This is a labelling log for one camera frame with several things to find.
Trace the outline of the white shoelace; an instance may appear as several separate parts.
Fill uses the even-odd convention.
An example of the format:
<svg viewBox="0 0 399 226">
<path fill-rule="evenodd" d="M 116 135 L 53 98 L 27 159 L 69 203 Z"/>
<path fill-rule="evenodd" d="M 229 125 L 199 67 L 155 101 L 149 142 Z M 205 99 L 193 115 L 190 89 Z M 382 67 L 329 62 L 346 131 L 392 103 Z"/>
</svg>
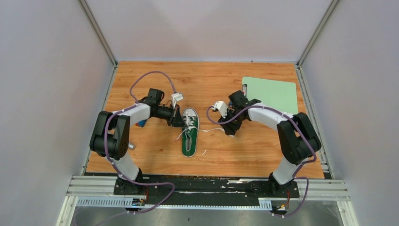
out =
<svg viewBox="0 0 399 226">
<path fill-rule="evenodd" d="M 194 119 L 198 119 L 198 117 L 197 118 L 194 117 L 194 116 L 184 116 L 183 117 L 183 121 L 186 124 L 186 127 L 183 128 L 182 132 L 175 139 L 175 141 L 178 140 L 183 134 L 187 134 L 192 129 L 196 129 L 197 131 L 202 131 L 202 132 L 211 132 L 213 130 L 221 130 L 222 132 L 225 132 L 225 130 L 223 128 L 213 128 L 213 129 L 210 129 L 210 130 L 199 129 L 199 126 L 195 126 L 194 125 Z"/>
</svg>

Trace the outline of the green canvas sneaker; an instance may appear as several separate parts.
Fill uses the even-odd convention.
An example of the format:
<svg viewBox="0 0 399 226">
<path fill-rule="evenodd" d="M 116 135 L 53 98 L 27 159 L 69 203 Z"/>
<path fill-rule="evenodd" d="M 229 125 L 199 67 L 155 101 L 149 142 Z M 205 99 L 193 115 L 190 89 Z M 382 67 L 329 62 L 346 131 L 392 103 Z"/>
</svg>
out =
<svg viewBox="0 0 399 226">
<path fill-rule="evenodd" d="M 185 157 L 193 157 L 197 150 L 199 133 L 199 117 L 193 108 L 186 108 L 183 111 L 183 121 L 186 128 L 182 130 L 182 154 Z"/>
</svg>

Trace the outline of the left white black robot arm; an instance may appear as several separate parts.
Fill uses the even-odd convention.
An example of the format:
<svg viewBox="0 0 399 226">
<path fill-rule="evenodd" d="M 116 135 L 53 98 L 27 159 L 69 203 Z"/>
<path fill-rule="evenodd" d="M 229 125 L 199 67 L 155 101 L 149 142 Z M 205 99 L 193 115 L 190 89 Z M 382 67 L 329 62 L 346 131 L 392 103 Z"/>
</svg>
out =
<svg viewBox="0 0 399 226">
<path fill-rule="evenodd" d="M 171 127 L 187 127 L 179 105 L 166 106 L 161 103 L 163 98 L 163 91 L 149 89 L 148 95 L 139 100 L 138 105 L 114 113 L 101 111 L 98 114 L 89 148 L 116 166 L 118 178 L 114 194 L 140 194 L 144 189 L 142 171 L 128 154 L 132 126 L 143 127 L 147 119 L 158 118 Z"/>
</svg>

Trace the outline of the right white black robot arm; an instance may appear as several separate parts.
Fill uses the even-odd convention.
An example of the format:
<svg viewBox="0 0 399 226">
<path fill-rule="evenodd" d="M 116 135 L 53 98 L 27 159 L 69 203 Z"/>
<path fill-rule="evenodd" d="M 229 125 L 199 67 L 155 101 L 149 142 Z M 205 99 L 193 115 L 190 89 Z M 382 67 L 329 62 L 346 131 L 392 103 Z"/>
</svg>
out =
<svg viewBox="0 0 399 226">
<path fill-rule="evenodd" d="M 267 189 L 274 196 L 282 196 L 301 168 L 316 161 L 316 153 L 322 147 L 308 115 L 284 113 L 259 99 L 247 99 L 240 90 L 229 95 L 229 100 L 229 104 L 219 101 L 214 106 L 214 111 L 220 112 L 218 124 L 226 135 L 235 135 L 245 120 L 259 122 L 277 132 L 283 158 L 269 175 Z"/>
</svg>

